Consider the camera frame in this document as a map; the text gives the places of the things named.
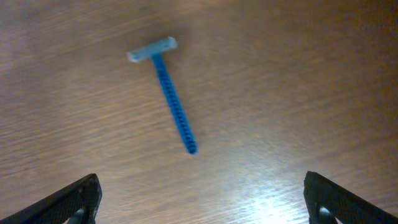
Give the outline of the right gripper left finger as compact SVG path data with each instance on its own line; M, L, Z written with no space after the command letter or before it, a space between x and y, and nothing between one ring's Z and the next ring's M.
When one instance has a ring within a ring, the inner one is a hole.
M95 224L102 190L98 176L88 174L61 190L1 220L2 224Z

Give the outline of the blue disposable razor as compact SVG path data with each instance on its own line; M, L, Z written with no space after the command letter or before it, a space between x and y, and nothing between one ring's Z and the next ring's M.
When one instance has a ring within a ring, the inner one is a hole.
M170 112L174 119L180 138L187 152L191 155L197 153L197 144L190 128L188 119L185 116L177 92L167 71L167 67L162 58L162 54L178 47L177 41L173 37L167 37L147 46L130 51L127 58L130 62L138 63L150 59L155 68L160 87L164 93Z

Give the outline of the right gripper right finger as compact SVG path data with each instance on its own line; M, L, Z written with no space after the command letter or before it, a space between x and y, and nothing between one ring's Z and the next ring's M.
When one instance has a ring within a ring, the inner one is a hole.
M310 224L397 224L397 217L312 171L304 179Z

